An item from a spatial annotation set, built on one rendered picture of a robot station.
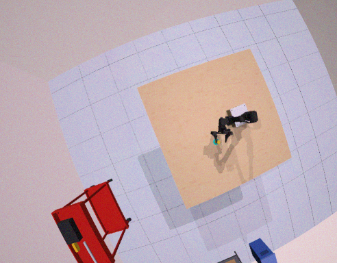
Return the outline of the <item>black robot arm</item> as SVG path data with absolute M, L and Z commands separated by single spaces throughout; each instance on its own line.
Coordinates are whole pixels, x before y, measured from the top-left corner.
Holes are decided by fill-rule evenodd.
M 246 120 L 246 121 L 245 121 Z M 250 122 L 248 122 L 250 121 Z M 236 122 L 245 122 L 245 123 L 255 123 L 256 121 L 258 121 L 258 115 L 257 112 L 255 111 L 248 111 L 240 116 L 226 116 L 225 118 L 221 117 L 219 119 L 219 125 L 231 125 L 233 123 Z M 227 129 L 227 127 L 225 128 L 221 128 L 221 133 L 222 134 L 228 134 L 230 133 L 231 129 Z

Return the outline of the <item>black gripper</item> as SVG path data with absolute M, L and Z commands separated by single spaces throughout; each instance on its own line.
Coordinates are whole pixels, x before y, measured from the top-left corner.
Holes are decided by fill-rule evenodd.
M 220 130 L 221 130 L 221 128 L 225 128 L 226 126 L 225 125 L 219 125 L 218 127 L 219 127 L 218 132 L 211 131 L 211 134 L 214 136 L 214 139 L 215 139 L 216 143 L 217 143 L 217 134 L 222 134 Z M 227 139 L 230 137 L 230 135 L 233 135 L 232 131 L 225 135 L 225 142 L 227 142 Z

